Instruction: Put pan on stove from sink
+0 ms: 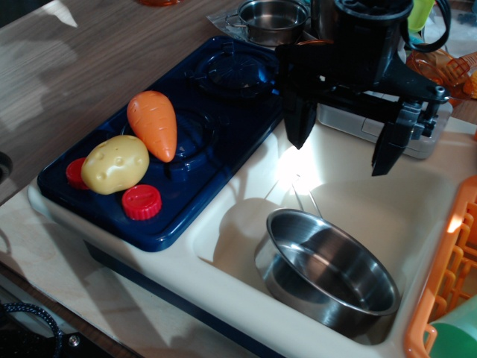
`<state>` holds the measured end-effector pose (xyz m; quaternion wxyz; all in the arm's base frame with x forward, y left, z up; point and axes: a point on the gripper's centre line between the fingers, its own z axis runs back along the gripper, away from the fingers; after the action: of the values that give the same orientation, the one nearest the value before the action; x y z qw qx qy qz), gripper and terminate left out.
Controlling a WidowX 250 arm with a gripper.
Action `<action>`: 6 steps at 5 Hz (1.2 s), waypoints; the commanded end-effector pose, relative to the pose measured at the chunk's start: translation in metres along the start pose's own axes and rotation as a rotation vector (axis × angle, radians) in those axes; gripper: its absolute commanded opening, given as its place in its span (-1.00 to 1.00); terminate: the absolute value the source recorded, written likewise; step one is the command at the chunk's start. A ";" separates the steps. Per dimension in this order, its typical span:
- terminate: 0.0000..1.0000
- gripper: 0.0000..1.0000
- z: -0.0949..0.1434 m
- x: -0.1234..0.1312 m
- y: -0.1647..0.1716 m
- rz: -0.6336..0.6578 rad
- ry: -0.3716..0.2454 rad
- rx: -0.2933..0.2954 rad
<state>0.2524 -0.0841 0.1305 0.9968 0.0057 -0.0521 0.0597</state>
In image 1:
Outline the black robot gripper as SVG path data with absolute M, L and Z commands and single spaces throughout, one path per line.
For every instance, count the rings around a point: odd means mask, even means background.
M 381 122 L 372 176 L 387 175 L 413 134 L 429 135 L 449 92 L 409 69 L 397 54 L 383 59 L 349 45 L 317 41 L 280 45 L 277 88 L 288 141 L 301 149 L 325 104 Z

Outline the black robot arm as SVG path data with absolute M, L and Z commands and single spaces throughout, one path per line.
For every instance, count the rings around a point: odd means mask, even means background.
M 399 58 L 399 43 L 409 41 L 412 7 L 412 1 L 335 1 L 331 40 L 276 47 L 277 88 L 293 146 L 305 143 L 319 104 L 383 123 L 372 159 L 375 176 L 389 173 L 411 139 L 432 135 L 449 91 Z

